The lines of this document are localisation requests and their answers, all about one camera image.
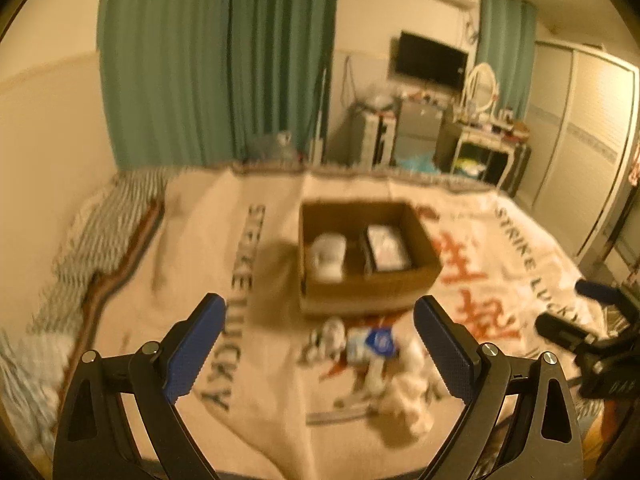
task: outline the wardrobe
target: wardrobe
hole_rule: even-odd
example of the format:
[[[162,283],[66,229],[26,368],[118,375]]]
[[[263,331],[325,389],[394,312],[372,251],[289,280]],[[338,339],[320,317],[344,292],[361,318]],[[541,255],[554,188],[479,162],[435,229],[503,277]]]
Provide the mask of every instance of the wardrobe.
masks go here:
[[[638,68],[597,49],[537,41],[516,202],[579,261],[603,228],[638,118]]]

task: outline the tv screen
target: tv screen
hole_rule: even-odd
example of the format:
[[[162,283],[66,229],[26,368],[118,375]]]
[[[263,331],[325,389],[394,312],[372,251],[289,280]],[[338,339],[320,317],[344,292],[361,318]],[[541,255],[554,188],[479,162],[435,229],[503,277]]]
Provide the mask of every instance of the tv screen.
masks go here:
[[[462,91],[467,57],[466,52],[403,31],[396,72]]]

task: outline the sliding door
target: sliding door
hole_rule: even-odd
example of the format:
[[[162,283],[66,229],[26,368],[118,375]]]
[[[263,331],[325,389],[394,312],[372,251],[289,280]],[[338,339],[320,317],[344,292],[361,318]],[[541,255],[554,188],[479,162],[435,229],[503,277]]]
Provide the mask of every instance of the sliding door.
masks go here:
[[[635,132],[638,72],[614,60],[574,50],[565,120],[533,204],[533,217],[572,257],[584,253],[604,222]],[[566,73],[556,79],[564,85]],[[532,128],[532,138],[537,132]]]
[[[558,143],[571,81],[573,51],[539,44],[533,65],[525,123],[531,130],[531,157],[516,199],[532,211]]]

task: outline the bed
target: bed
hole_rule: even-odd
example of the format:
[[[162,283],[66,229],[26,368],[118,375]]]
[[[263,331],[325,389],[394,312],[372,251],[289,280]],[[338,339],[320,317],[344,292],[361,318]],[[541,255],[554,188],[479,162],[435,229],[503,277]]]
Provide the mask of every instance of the bed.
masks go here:
[[[216,292],[228,305],[225,331],[192,393],[177,403],[216,470],[278,480],[414,478],[462,402],[432,399],[434,426],[416,439],[366,404],[336,407],[357,370],[300,364],[309,331],[322,321],[302,316],[297,303],[298,208],[309,198],[411,202],[443,265],[429,293],[505,353],[549,348],[533,329],[544,310],[606,330],[600,306],[573,292],[580,273],[555,240],[505,195],[472,180],[268,164],[123,173],[78,213],[28,334],[0,338],[2,402],[28,454],[45,464],[52,456],[60,401],[86,349],[134,352]],[[410,310],[348,323],[415,330]],[[575,377],[571,356],[553,350]],[[158,470],[134,401],[124,397],[140,453]],[[598,432],[602,403],[575,400],[586,439]],[[491,467],[512,409],[507,402],[478,476]]]

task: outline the beige blanket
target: beige blanket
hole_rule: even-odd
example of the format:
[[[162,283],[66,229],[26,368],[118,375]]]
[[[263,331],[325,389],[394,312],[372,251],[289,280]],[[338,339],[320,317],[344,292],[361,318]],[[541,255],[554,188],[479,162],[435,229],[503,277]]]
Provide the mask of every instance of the beige blanket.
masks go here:
[[[103,356],[134,352],[162,338],[206,292],[227,300],[225,332],[177,403],[218,470],[288,480],[394,476],[426,466],[462,410],[452,397],[433,402],[434,428],[415,440],[401,420],[371,415],[366,405],[334,408],[358,370],[299,364],[321,320],[298,308],[298,207],[320,197],[418,206],[444,266],[430,293],[506,353],[537,356],[548,347],[532,326],[546,308],[603,326],[598,307],[573,293],[580,274],[555,240],[495,191],[453,195],[365,176],[187,173],[168,187],[165,220],[136,276],[108,305],[95,346]],[[410,312],[350,323],[415,333]],[[554,351],[574,375],[569,356]],[[126,404],[142,456],[154,457],[132,399]]]

